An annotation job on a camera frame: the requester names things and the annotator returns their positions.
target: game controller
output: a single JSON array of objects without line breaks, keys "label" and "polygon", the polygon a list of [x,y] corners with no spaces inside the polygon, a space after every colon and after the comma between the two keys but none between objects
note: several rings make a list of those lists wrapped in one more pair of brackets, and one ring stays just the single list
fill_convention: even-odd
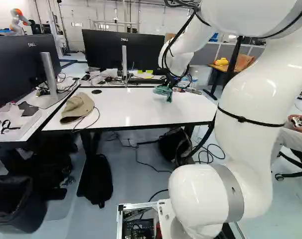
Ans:
[{"label": "game controller", "polygon": [[296,127],[296,128],[302,127],[302,119],[301,118],[293,117],[291,121],[292,121],[294,127]]}]

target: yellow object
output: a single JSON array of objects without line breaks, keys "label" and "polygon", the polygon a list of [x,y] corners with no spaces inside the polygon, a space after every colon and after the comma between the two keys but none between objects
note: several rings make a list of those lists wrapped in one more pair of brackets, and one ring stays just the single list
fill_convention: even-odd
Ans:
[{"label": "yellow object", "polygon": [[229,61],[226,60],[225,57],[222,57],[220,60],[214,61],[214,65],[217,65],[217,66],[225,66],[225,65],[228,65],[228,64],[229,64]]}]

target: black backpack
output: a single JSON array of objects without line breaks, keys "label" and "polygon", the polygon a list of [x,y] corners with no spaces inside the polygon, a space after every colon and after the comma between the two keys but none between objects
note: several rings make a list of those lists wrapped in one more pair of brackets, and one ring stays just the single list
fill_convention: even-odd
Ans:
[{"label": "black backpack", "polygon": [[86,197],[93,205],[103,208],[105,201],[111,198],[112,193],[112,174],[106,156],[97,154],[92,158],[87,158],[77,196]]}]

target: green object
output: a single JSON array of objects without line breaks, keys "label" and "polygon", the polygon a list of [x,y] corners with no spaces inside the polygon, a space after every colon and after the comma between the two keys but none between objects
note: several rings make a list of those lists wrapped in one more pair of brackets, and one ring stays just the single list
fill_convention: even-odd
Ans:
[{"label": "green object", "polygon": [[153,92],[158,95],[166,96],[166,101],[172,102],[173,90],[168,86],[156,86]]}]

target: office chair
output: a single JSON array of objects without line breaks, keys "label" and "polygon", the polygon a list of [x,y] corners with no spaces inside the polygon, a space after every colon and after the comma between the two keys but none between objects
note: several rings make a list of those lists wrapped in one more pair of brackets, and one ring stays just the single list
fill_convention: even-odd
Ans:
[{"label": "office chair", "polygon": [[[296,151],[291,149],[291,151],[293,152],[293,154],[295,156],[297,156],[300,160],[301,163],[286,156],[285,154],[283,154],[282,152],[279,152],[279,156],[282,156],[284,159],[286,159],[288,162],[296,165],[297,167],[302,169],[302,152]],[[297,178],[297,177],[302,177],[302,172],[297,172],[297,173],[289,173],[289,174],[282,174],[282,173],[277,173],[275,174],[275,178],[277,181],[283,181],[284,178]]]}]

